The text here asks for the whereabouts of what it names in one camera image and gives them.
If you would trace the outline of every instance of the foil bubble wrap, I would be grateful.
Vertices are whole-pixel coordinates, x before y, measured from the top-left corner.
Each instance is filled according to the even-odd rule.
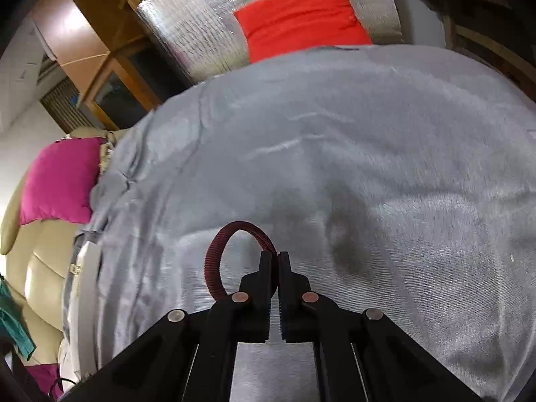
[[[246,39],[233,13],[255,0],[143,0],[138,14],[193,83],[248,64]],[[350,0],[376,44],[399,43],[393,0]]]

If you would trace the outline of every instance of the magenta cushion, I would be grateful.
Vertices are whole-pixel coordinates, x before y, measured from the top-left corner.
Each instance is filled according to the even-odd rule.
[[[68,139],[42,149],[26,175],[20,224],[37,219],[88,223],[89,192],[98,178],[102,138]]]

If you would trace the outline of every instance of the green fabric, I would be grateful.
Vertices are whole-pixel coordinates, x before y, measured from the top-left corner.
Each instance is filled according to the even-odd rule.
[[[10,338],[19,353],[28,361],[36,350],[34,342],[21,323],[22,316],[4,278],[0,275],[0,335]]]

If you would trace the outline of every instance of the beige leather sofa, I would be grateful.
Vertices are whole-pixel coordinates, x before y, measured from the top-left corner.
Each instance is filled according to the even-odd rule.
[[[119,140],[127,130],[114,132]],[[81,127],[78,138],[104,136],[105,131]],[[13,194],[0,227],[0,254],[6,256],[7,281],[13,299],[37,348],[25,365],[58,361],[63,340],[62,290],[69,270],[73,237],[79,224],[62,220],[34,221],[19,226],[20,195],[24,178]]]

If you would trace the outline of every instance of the metal rivet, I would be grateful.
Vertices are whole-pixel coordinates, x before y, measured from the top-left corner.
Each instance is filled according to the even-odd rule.
[[[302,295],[304,302],[313,304],[318,300],[318,295],[314,291],[308,291]]]
[[[180,322],[182,319],[184,319],[184,311],[182,310],[171,310],[168,313],[168,321],[177,323]]]
[[[232,294],[231,299],[233,302],[246,302],[249,299],[249,295],[244,291],[237,291]]]
[[[383,317],[383,311],[379,308],[369,308],[366,311],[366,317],[370,321],[379,321]]]

